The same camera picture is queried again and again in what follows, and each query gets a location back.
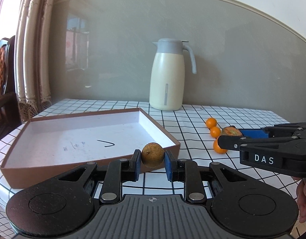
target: wooden chair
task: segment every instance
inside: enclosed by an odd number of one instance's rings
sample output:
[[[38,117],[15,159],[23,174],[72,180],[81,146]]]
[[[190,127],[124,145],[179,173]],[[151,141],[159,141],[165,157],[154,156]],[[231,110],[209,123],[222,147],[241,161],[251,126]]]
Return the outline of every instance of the wooden chair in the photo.
[[[15,36],[0,41],[0,139],[21,125],[14,81]]]

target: gray thermos lid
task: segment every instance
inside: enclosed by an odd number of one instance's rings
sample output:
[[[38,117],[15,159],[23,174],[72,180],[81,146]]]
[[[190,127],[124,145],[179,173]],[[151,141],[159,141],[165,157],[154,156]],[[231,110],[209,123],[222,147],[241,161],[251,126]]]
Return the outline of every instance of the gray thermos lid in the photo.
[[[153,44],[157,46],[157,53],[170,53],[170,54],[183,55],[183,49],[187,50],[191,58],[192,72],[196,74],[196,62],[193,50],[189,46],[184,45],[183,42],[188,42],[188,41],[181,41],[173,38],[161,38],[158,40],[158,42],[153,42]]]

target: brown box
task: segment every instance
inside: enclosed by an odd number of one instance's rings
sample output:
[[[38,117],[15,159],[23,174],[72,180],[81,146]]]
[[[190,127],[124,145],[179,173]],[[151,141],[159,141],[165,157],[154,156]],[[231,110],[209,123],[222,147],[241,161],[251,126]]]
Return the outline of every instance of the brown box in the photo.
[[[89,161],[130,159],[150,142],[179,155],[180,142],[140,108],[33,118],[0,169],[11,188],[24,189]],[[151,170],[141,165],[141,172]]]

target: metal screw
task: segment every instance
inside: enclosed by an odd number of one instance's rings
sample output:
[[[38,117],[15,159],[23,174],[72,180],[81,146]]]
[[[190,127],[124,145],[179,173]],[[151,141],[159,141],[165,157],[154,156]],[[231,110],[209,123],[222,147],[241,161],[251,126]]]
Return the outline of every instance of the metal screw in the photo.
[[[188,196],[191,200],[202,200],[204,198],[204,195],[199,192],[193,192],[189,194]]]
[[[112,192],[107,192],[107,193],[103,193],[101,198],[103,200],[114,200],[116,199],[117,195],[115,193]]]

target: human hand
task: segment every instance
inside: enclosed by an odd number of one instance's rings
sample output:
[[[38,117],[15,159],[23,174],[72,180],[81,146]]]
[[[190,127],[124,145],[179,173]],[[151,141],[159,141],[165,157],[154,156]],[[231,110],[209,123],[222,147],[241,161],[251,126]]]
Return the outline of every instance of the human hand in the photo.
[[[299,207],[300,217],[299,222],[306,222],[306,183],[303,182],[302,178],[292,177],[295,181],[301,180],[297,186],[297,204]]]

